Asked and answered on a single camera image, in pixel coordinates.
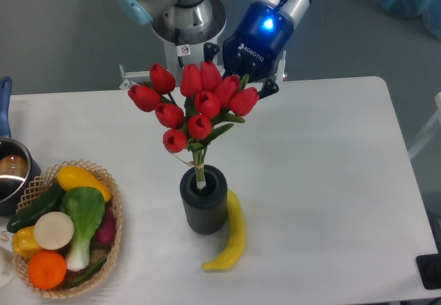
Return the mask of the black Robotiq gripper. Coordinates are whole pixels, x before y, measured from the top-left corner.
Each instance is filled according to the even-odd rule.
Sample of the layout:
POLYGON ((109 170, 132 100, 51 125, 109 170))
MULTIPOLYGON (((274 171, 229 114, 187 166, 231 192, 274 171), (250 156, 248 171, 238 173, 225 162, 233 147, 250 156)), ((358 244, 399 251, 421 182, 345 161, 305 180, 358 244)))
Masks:
MULTIPOLYGON (((249 81, 269 76, 276 57, 294 32, 289 17, 277 12, 263 2, 253 2, 234 33, 223 42, 224 76, 249 75, 249 81)), ((220 46, 216 43, 203 44, 203 60, 216 64, 220 46)), ((279 92, 278 84, 266 79, 258 91, 259 99, 279 92)))

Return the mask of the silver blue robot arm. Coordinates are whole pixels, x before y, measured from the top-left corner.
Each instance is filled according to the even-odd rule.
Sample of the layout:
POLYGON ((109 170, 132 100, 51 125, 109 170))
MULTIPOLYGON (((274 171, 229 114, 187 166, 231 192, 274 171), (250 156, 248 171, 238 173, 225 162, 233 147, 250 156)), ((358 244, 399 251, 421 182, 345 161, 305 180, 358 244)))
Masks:
POLYGON ((115 0, 139 25, 150 24, 162 40, 167 69, 181 79, 190 63, 217 61, 223 55, 223 75, 248 75, 250 81, 269 78, 279 52, 296 27, 301 0, 255 0, 238 27, 224 42, 227 24, 221 0, 115 0))

